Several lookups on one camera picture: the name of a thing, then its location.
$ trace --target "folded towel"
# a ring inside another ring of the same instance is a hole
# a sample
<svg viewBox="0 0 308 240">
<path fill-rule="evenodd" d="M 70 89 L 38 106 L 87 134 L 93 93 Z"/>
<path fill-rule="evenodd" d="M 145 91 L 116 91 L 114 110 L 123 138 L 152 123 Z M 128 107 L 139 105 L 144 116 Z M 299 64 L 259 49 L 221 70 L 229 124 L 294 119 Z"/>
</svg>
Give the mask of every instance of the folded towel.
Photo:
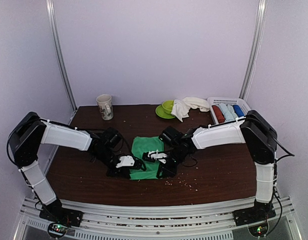
<svg viewBox="0 0 308 240">
<path fill-rule="evenodd" d="M 219 104 L 219 108 L 221 109 L 224 117 L 225 117 L 225 122 L 230 122 L 235 120 L 234 116 L 230 113 L 230 111 L 228 110 L 226 104 L 224 103 L 220 103 Z"/>
<path fill-rule="evenodd" d="M 214 110 L 218 123 L 222 124 L 223 122 L 225 122 L 225 118 L 223 116 L 222 111 L 219 109 L 219 107 L 216 105 L 212 105 L 212 108 Z"/>
<path fill-rule="evenodd" d="M 189 117 L 189 110 L 197 108 L 201 112 L 208 112 L 209 104 L 207 100 L 198 97 L 185 97 L 183 100 L 175 99 L 171 114 L 183 122 L 183 118 Z"/>
<path fill-rule="evenodd" d="M 239 105 L 233 105 L 233 108 L 234 108 L 235 113 L 237 114 L 237 116 L 239 118 L 245 116 L 245 114 L 243 113 L 242 109 L 240 109 Z"/>
<path fill-rule="evenodd" d="M 235 113 L 235 110 L 232 105 L 227 105 L 228 110 L 233 115 L 234 118 L 238 118 L 237 114 Z"/>
</svg>

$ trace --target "brown table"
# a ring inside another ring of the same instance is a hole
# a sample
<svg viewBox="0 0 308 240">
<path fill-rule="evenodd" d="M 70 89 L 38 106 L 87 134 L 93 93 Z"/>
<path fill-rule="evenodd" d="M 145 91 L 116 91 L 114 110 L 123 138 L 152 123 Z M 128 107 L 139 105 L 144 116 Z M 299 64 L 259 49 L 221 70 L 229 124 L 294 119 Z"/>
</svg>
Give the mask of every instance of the brown table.
<svg viewBox="0 0 308 240">
<path fill-rule="evenodd" d="M 114 106 L 114 118 L 103 121 L 96 106 L 78 109 L 72 126 L 116 128 L 132 144 L 134 137 L 158 136 L 167 126 L 186 132 L 212 124 L 210 113 L 191 110 L 189 118 L 162 119 L 156 105 Z M 178 206 L 214 203 L 255 195 L 255 166 L 246 145 L 210 147 L 195 153 L 198 164 L 178 167 L 174 178 L 132 181 L 107 177 L 107 168 L 90 162 L 87 152 L 60 147 L 47 178 L 61 199 L 117 206 Z M 184 164 L 193 163 L 190 158 Z"/>
</svg>

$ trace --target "blue towel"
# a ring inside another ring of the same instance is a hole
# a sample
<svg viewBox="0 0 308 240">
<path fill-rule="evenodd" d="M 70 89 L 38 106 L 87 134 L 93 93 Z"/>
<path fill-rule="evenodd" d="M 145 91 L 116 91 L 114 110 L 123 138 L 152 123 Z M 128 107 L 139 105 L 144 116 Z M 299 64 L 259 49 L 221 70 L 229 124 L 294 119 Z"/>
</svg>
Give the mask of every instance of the blue towel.
<svg viewBox="0 0 308 240">
<path fill-rule="evenodd" d="M 245 116 L 245 114 L 243 113 L 242 109 L 240 109 L 239 105 L 233 105 L 233 108 L 234 108 L 235 113 L 237 114 L 237 116 L 239 118 Z"/>
<path fill-rule="evenodd" d="M 219 108 L 222 111 L 224 117 L 225 117 L 225 123 L 229 122 L 229 121 L 233 121 L 235 120 L 235 118 L 233 117 L 233 115 L 230 113 L 230 111 L 228 110 L 226 104 L 224 103 L 220 103 L 219 104 Z"/>
<path fill-rule="evenodd" d="M 232 105 L 227 105 L 228 110 L 233 115 L 234 118 L 238 118 L 237 114 L 235 113 L 235 110 Z"/>
</svg>

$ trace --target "light blue towel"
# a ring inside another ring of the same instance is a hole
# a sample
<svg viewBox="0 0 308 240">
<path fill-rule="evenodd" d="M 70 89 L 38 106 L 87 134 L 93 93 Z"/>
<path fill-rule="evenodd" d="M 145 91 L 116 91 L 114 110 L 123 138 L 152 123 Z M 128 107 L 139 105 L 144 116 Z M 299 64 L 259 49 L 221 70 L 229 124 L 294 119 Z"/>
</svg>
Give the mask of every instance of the light blue towel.
<svg viewBox="0 0 308 240">
<path fill-rule="evenodd" d="M 234 118 L 238 118 L 237 114 L 235 113 L 235 110 L 232 105 L 227 105 L 228 110 L 233 115 Z"/>
<path fill-rule="evenodd" d="M 225 117 L 225 123 L 226 122 L 230 122 L 235 120 L 235 118 L 233 117 L 233 115 L 230 113 L 230 111 L 228 110 L 228 107 L 226 106 L 226 104 L 224 103 L 220 103 L 219 104 L 219 108 L 222 111 L 224 117 Z"/>
</svg>

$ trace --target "red towel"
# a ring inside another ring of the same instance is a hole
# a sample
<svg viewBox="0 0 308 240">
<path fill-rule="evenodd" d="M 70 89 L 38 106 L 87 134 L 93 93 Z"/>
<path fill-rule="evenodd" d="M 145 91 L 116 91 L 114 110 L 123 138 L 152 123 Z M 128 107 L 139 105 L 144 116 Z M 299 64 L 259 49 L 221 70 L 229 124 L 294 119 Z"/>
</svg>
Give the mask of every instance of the red towel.
<svg viewBox="0 0 308 240">
<path fill-rule="evenodd" d="M 217 118 L 218 123 L 221 124 L 221 123 L 225 122 L 225 118 L 224 118 L 224 116 L 223 116 L 222 111 L 219 109 L 219 107 L 216 106 L 216 105 L 212 105 L 212 108 L 213 108 L 213 110 L 214 110 L 214 113 L 215 113 L 215 115 L 216 115 L 216 118 Z"/>
</svg>

